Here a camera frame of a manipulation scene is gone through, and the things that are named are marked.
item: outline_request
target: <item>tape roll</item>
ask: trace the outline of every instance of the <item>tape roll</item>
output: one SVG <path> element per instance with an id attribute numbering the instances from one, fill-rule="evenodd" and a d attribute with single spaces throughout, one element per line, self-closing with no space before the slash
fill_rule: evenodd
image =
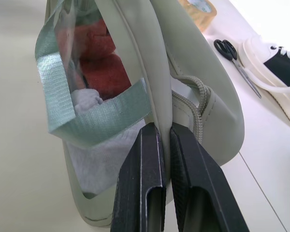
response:
<path id="1" fill-rule="evenodd" d="M 208 0 L 178 0 L 194 23 L 204 31 L 217 15 L 217 10 Z"/>

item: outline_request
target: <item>white sneaker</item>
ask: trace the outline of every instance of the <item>white sneaker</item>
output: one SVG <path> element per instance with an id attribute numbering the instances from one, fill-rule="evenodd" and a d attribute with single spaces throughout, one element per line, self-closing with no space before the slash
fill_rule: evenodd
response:
<path id="1" fill-rule="evenodd" d="M 290 51 L 265 43 L 261 36 L 244 41 L 238 49 L 250 79 L 277 100 L 290 120 Z"/>

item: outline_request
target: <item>scissor handle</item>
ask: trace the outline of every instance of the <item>scissor handle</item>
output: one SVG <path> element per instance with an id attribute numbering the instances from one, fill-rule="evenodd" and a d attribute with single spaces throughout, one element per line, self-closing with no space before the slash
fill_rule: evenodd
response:
<path id="1" fill-rule="evenodd" d="M 222 56 L 229 60 L 229 61 L 232 61 L 233 59 L 233 55 L 232 53 L 230 52 L 229 48 L 226 47 L 225 43 L 221 40 L 215 40 L 214 41 L 214 46 L 215 48 L 217 49 L 217 51 L 222 54 Z"/>
<path id="2" fill-rule="evenodd" d="M 230 51 L 233 59 L 237 60 L 237 51 L 235 47 L 230 43 L 228 40 L 222 41 L 222 43 L 227 47 L 227 49 Z"/>

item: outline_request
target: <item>white cloth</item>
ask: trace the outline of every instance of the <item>white cloth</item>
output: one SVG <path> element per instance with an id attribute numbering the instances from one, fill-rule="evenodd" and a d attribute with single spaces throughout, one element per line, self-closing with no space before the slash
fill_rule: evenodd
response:
<path id="1" fill-rule="evenodd" d="M 75 90 L 71 98 L 76 114 L 103 104 L 99 93 L 94 89 Z M 145 121 L 142 120 L 121 134 L 89 149 L 67 143 L 76 176 L 84 193 L 100 194 L 116 183 L 119 169 L 144 125 Z"/>

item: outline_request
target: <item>mint green ribbon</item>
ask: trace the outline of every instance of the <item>mint green ribbon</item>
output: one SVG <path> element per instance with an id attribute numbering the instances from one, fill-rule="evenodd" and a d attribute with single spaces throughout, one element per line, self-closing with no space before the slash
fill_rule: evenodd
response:
<path id="1" fill-rule="evenodd" d="M 45 94 L 49 132 L 67 142 L 89 147 L 144 118 L 151 112 L 150 102 L 144 79 L 140 79 L 114 99 L 79 116 L 75 114 L 54 32 L 54 15 L 63 2 L 58 1 L 38 36 L 35 58 Z"/>

